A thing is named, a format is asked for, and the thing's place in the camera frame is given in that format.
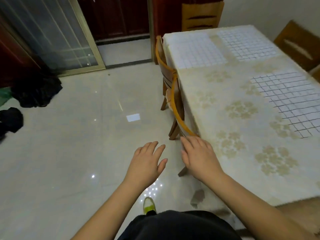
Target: shoe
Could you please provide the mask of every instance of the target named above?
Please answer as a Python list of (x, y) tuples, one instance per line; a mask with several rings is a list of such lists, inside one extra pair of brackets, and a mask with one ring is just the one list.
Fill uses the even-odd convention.
[(156, 211), (156, 205), (151, 197), (146, 197), (143, 202), (143, 214), (147, 214), (149, 211)]

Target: sliding glass door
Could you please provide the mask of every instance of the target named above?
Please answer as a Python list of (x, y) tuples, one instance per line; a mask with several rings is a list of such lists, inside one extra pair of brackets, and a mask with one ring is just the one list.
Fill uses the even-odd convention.
[(77, 0), (0, 0), (33, 53), (63, 75), (105, 69)]

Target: hand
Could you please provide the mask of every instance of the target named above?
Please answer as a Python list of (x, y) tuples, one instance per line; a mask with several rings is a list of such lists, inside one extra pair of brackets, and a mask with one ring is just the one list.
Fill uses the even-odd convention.
[(210, 177), (224, 175), (220, 163), (209, 142), (200, 137), (181, 137), (184, 150), (181, 150), (182, 161), (190, 173), (205, 183)]
[(143, 191), (157, 180), (168, 161), (165, 158), (158, 165), (159, 158), (166, 145), (159, 146), (154, 152), (157, 145), (157, 141), (148, 142), (134, 152), (127, 174), (123, 180), (124, 182), (129, 182), (134, 187), (138, 187)]

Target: dining table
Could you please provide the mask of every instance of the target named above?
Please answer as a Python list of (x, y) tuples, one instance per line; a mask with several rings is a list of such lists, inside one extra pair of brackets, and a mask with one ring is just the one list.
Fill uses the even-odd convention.
[(167, 33), (163, 49), (186, 121), (226, 174), (272, 206), (320, 196), (312, 76), (252, 25)]

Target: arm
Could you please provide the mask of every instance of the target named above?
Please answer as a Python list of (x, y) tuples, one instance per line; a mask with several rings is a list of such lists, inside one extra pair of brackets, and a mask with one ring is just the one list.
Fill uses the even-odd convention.
[(131, 160), (127, 174), (110, 198), (80, 228), (72, 240), (113, 240), (131, 207), (140, 194), (153, 184), (166, 167), (168, 159), (159, 158), (165, 149), (158, 142), (139, 147)]
[(279, 210), (226, 175), (209, 142), (199, 137), (181, 138), (182, 160), (190, 173), (207, 185), (262, 240), (315, 239)]

